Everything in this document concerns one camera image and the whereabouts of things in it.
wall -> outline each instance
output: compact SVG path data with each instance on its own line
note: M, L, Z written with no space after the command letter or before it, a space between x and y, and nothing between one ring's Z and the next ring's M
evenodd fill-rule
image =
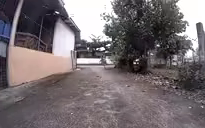
M69 57L14 46L9 47L8 62L10 86L69 72L72 69Z
M106 58L107 64L113 64L113 62ZM77 64L100 64L100 58L78 58Z
M59 18L55 25L52 53L56 56L71 57L74 44L74 32Z

debris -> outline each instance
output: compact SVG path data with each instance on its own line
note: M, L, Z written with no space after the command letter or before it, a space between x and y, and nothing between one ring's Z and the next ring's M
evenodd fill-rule
M17 97L17 98L15 98L14 102L15 102L15 103L16 103L16 102L20 102L20 101L24 100L24 98L25 98L25 97Z

white wall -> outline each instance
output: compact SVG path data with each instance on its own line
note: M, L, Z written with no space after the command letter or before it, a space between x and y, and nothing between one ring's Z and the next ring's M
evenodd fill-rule
M71 57L74 44L74 32L59 18L55 24L52 53L56 56Z
M107 64L113 64L113 62L106 58ZM100 58L78 58L77 64L100 64Z

tree trunk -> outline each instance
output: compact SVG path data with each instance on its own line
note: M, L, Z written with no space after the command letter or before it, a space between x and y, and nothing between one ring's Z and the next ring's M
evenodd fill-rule
M169 57L169 61L170 61L170 68L172 68L172 56Z

ground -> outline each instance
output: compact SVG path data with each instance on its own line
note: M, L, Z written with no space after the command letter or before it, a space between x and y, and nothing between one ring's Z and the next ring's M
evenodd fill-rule
M29 88L2 128L205 128L205 106L116 69L85 67Z

